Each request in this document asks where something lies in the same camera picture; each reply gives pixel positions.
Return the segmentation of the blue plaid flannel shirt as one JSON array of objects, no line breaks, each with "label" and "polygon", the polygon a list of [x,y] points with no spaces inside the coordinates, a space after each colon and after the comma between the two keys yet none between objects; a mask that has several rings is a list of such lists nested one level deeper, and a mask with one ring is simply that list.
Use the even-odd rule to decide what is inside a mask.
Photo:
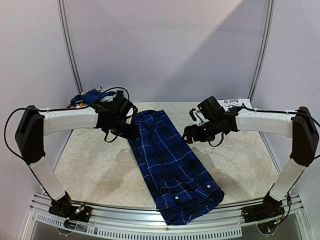
[{"label": "blue plaid flannel shirt", "polygon": [[164,110],[141,111],[131,121],[139,136],[128,143],[167,225],[187,225],[223,201],[224,192]]}]

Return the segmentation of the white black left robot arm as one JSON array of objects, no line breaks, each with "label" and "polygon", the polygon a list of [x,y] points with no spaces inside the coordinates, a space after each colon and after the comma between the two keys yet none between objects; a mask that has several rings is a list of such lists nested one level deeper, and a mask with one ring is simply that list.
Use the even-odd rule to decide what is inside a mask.
[{"label": "white black left robot arm", "polygon": [[46,160],[44,137],[52,133],[75,129],[100,129],[117,137],[135,140],[140,128],[128,123],[128,113],[107,110],[100,105],[67,109],[37,109],[30,105],[24,109],[15,133],[15,141],[22,160],[46,191],[56,201],[55,209],[63,216],[74,213],[74,205],[63,198],[67,192]]}]

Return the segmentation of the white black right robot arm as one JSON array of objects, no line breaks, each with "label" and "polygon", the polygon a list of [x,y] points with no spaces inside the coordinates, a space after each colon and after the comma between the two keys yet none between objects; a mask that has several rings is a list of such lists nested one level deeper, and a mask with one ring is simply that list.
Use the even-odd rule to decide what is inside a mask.
[{"label": "white black right robot arm", "polygon": [[182,137],[189,144],[211,142],[216,135],[231,132],[258,132],[264,137],[284,141],[279,149],[288,157],[282,162],[279,177],[269,189],[271,198],[258,208],[262,218],[269,218],[278,210],[277,202],[291,191],[305,169],[318,158],[320,124],[305,106],[296,110],[263,110],[242,105],[228,110],[219,107],[213,112],[201,108],[198,113],[199,124],[186,126],[183,131]]}]

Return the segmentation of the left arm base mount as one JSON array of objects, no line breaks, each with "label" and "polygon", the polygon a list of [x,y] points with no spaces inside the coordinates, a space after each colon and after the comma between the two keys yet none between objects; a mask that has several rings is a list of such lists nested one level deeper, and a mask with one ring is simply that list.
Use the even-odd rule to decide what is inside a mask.
[{"label": "left arm base mount", "polygon": [[52,200],[48,212],[51,215],[69,219],[70,221],[80,221],[88,223],[93,208],[83,202],[74,202],[69,194],[65,192],[64,196],[58,200]]}]

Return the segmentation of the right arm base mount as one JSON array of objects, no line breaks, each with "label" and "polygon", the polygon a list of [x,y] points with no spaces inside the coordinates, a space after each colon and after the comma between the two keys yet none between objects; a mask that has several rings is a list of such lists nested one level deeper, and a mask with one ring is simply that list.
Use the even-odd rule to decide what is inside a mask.
[{"label": "right arm base mount", "polygon": [[277,226],[282,223],[291,211],[291,195],[287,192],[285,195],[288,210],[285,211],[282,200],[277,201],[271,197],[270,191],[267,192],[262,200],[262,203],[243,207],[241,209],[241,216],[244,218],[245,223],[251,223],[261,220],[266,220],[280,215],[280,219],[272,224]]}]

